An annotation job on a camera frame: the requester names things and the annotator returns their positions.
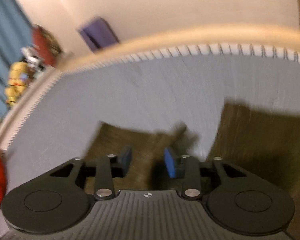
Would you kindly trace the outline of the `panda plush toy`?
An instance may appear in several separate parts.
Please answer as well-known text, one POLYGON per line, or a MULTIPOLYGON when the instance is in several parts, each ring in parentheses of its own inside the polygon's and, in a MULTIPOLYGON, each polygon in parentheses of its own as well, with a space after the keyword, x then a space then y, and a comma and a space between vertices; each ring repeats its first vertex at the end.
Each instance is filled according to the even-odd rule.
POLYGON ((44 70, 44 60, 43 58, 38 54, 35 48, 33 47, 23 47, 21 48, 21 52, 25 57, 25 60, 28 64, 28 66, 38 72, 42 72, 44 70))

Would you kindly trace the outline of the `purple yoga mat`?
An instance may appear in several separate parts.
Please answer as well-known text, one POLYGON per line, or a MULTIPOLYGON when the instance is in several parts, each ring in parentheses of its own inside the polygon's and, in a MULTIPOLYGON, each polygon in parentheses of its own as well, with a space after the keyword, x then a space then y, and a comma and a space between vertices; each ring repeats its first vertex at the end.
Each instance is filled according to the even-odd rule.
POLYGON ((95 17, 81 26, 78 33, 92 52, 119 43, 119 39, 108 22, 101 17, 95 17))

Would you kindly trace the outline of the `dark olive corduroy pants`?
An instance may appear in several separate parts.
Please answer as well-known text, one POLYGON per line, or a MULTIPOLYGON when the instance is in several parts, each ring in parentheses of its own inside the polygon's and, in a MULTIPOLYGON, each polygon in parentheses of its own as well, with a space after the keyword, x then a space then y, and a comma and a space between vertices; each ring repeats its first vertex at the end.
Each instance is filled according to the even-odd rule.
MULTIPOLYGON (((118 154, 126 146, 133 151, 128 174, 116 178, 116 190, 178 190, 164 164, 164 149, 194 155, 200 136, 180 122, 168 131, 143 132, 102 122, 84 156, 85 161, 118 154)), ((300 115, 275 114, 227 101, 217 134, 206 160, 221 157, 289 192, 295 215, 288 232, 300 239, 300 115)))

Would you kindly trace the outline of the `wooden bed frame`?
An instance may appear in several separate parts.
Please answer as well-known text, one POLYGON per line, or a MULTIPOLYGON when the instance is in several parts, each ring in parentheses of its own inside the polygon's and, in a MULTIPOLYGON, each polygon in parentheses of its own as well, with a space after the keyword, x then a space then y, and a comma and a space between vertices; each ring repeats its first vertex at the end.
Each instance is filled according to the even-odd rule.
POLYGON ((0 126, 0 147, 11 143, 45 94, 64 75, 121 62, 139 62, 187 55, 254 55, 300 64, 300 30, 275 25, 204 25, 145 36, 84 57, 62 56, 56 67, 30 86, 0 126))

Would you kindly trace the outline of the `grey quilted mattress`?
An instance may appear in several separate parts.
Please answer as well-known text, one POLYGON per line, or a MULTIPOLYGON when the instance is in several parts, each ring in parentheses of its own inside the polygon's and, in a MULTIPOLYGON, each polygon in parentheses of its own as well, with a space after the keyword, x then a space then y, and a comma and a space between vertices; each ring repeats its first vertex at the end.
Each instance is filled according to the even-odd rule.
POLYGON ((101 122, 168 131, 184 122, 206 158, 226 100, 300 114, 300 56, 172 49, 61 77, 25 120, 6 151, 7 189, 78 156, 101 122))

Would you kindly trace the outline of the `dark red patterned cushion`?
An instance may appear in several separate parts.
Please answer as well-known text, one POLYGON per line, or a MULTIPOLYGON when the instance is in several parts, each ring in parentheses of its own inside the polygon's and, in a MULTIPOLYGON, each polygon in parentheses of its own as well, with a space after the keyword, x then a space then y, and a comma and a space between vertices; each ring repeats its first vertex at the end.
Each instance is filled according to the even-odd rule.
POLYGON ((56 38, 39 25, 32 27, 33 46, 46 65, 54 67, 62 49, 56 38))

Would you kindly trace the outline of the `blue curtain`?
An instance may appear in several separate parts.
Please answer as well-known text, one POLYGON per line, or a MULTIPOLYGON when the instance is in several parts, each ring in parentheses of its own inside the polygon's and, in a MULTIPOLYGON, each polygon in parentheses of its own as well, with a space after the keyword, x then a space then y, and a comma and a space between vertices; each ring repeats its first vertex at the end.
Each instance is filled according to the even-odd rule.
POLYGON ((11 64, 32 44, 32 24, 16 0, 0 0, 0 117, 7 113, 5 87, 11 64))

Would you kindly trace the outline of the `yellow bear plush toy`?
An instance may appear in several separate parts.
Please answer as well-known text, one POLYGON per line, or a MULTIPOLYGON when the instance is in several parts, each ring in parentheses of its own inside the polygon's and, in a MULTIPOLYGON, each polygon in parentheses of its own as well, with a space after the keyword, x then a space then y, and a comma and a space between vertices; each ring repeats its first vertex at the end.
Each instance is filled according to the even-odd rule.
POLYGON ((29 83, 29 68, 26 62, 15 62, 11 65, 5 88, 6 105, 13 108, 24 94, 29 83))

